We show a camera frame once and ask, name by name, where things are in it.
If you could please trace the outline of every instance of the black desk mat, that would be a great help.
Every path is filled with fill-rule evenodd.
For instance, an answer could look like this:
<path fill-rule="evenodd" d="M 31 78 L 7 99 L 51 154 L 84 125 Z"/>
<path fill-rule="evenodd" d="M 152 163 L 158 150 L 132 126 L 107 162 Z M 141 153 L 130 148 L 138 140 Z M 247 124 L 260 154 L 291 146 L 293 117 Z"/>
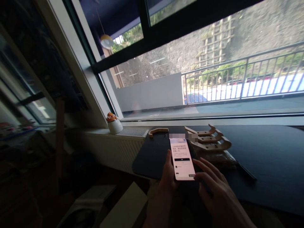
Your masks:
<path fill-rule="evenodd" d="M 197 131 L 210 129 L 188 127 Z M 167 128 L 169 133 L 185 133 L 184 126 Z M 216 128 L 231 141 L 228 151 L 257 178 L 252 184 L 239 171 L 224 172 L 238 199 L 304 216 L 304 131 L 280 125 Z M 147 136 L 133 162 L 133 172 L 160 179 L 168 149 L 169 137 L 165 138 L 164 133 Z M 192 181 L 183 185 L 198 187 Z"/>

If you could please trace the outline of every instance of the wooden bracket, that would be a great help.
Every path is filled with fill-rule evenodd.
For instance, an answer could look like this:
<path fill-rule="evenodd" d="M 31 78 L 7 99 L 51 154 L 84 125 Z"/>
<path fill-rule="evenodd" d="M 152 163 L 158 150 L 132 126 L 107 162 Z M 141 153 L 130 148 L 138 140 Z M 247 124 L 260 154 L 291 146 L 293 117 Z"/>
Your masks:
<path fill-rule="evenodd" d="M 206 136 L 206 135 L 212 135 L 212 134 L 214 134 L 215 131 L 216 131 L 216 128 L 212 124 L 209 124 L 209 127 L 211 127 L 211 129 L 209 131 L 194 131 L 191 128 L 188 128 L 186 126 L 185 126 L 185 130 L 189 131 L 189 132 L 191 132 L 193 134 L 198 134 L 198 136 Z"/>
<path fill-rule="evenodd" d="M 201 148 L 202 150 L 205 150 L 205 151 L 210 151 L 210 152 L 213 152 L 213 151 L 224 151 L 224 150 L 227 150 L 231 147 L 231 142 L 224 136 L 222 136 L 222 139 L 224 142 L 222 144 L 217 144 L 217 145 L 203 145 L 201 143 L 194 143 L 192 141 L 191 144 L 196 146 L 196 147 L 199 147 Z"/>
<path fill-rule="evenodd" d="M 169 129 L 168 128 L 156 128 L 156 129 L 153 129 L 151 131 L 149 131 L 149 136 L 150 138 L 153 138 L 153 134 L 156 133 L 156 132 L 169 132 Z"/>
<path fill-rule="evenodd" d="M 199 137 L 198 134 L 193 134 L 193 135 L 197 135 L 197 139 L 199 143 L 217 143 L 218 141 L 222 140 L 223 133 L 217 129 L 215 129 L 215 132 L 218 133 L 216 136 Z"/>

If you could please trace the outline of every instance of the phone screen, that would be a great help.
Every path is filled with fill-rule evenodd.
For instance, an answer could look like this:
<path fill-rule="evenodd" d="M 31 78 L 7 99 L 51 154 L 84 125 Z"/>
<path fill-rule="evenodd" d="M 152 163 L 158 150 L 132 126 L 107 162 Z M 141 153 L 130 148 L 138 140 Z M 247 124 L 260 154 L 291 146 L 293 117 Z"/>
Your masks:
<path fill-rule="evenodd" d="M 195 170 L 193 167 L 187 140 L 170 138 L 172 160 L 177 181 L 193 181 Z"/>

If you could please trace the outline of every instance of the tree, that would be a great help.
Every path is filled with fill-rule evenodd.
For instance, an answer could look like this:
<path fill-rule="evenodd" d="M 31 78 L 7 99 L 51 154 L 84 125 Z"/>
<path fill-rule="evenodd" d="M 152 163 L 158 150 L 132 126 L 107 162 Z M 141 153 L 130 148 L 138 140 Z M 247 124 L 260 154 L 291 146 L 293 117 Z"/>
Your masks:
<path fill-rule="evenodd" d="M 138 25 L 134 26 L 133 28 L 129 29 L 125 33 L 123 33 L 122 36 L 122 42 L 116 43 L 114 40 L 114 45 L 112 46 L 113 53 L 116 53 L 125 47 L 130 46 L 131 44 L 141 40 L 143 38 L 143 32 L 142 32 L 142 25 L 139 23 Z"/>

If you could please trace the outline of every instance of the wooden piece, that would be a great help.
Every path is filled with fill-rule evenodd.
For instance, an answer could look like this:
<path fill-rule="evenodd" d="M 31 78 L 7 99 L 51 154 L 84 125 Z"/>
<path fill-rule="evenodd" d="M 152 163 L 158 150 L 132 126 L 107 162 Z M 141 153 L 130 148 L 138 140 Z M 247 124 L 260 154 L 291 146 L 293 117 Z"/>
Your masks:
<path fill-rule="evenodd" d="M 169 129 L 168 128 L 156 128 L 156 129 L 153 129 L 151 131 L 149 131 L 149 136 L 150 138 L 153 138 L 153 134 L 156 133 L 156 132 L 169 132 Z"/>
<path fill-rule="evenodd" d="M 198 136 L 206 136 L 206 135 L 212 135 L 215 133 L 216 128 L 212 124 L 208 124 L 211 129 L 209 131 L 194 131 L 191 128 L 188 128 L 185 126 L 185 130 L 189 131 L 193 134 L 198 134 Z"/>
<path fill-rule="evenodd" d="M 217 133 L 216 136 L 199 137 L 198 134 L 193 135 L 195 135 L 194 137 L 197 137 L 199 143 L 216 143 L 222 140 L 223 133 L 220 132 L 218 129 L 215 129 L 215 132 Z"/>
<path fill-rule="evenodd" d="M 194 143 L 192 141 L 191 144 L 201 148 L 202 150 L 206 150 L 206 151 L 223 151 L 223 150 L 227 150 L 231 147 L 231 142 L 224 136 L 222 136 L 222 140 L 224 141 L 222 144 L 217 144 L 217 145 L 203 145 L 201 143 Z"/>
<path fill-rule="evenodd" d="M 65 102 L 63 98 L 56 101 L 56 178 L 57 189 L 59 191 L 59 179 L 62 178 L 63 170 L 63 142 L 64 142 L 64 111 Z"/>

